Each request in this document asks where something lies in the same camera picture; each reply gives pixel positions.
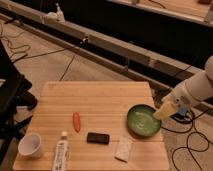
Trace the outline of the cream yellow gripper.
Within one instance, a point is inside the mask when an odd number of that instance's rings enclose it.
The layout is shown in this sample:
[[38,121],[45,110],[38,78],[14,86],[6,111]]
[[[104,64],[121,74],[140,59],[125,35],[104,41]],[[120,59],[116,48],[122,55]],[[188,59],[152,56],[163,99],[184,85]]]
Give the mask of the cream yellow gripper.
[[162,120],[167,118],[178,111],[178,107],[176,104],[172,102],[165,102],[162,106],[153,114],[153,116],[158,119]]

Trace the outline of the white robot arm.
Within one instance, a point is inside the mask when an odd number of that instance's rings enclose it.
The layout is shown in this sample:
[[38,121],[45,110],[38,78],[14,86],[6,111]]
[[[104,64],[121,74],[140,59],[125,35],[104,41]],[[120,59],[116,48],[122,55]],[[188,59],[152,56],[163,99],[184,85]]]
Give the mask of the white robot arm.
[[162,120],[177,113],[180,109],[190,109],[204,100],[213,97],[213,56],[202,71],[179,83],[162,99],[162,105],[153,116]]

